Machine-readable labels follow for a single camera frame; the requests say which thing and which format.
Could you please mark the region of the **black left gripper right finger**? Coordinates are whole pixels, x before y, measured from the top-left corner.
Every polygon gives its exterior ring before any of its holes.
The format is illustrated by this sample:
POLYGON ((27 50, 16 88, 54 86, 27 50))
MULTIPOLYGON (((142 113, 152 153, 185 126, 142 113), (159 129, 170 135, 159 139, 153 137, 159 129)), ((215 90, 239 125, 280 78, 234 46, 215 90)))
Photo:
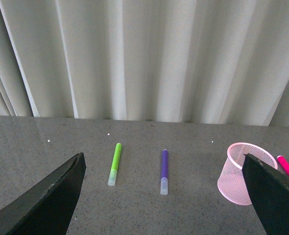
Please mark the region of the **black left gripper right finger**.
POLYGON ((252 154, 242 173, 254 210, 268 235, 289 235, 289 177, 252 154))

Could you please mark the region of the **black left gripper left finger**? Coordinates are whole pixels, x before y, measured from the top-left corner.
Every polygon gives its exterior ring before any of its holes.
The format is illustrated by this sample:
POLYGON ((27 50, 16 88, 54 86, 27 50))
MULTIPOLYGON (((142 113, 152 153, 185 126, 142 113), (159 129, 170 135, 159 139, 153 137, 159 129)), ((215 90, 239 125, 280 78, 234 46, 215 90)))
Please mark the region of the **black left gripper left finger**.
POLYGON ((78 153, 0 210, 0 235, 64 235, 80 197, 86 164, 78 153))

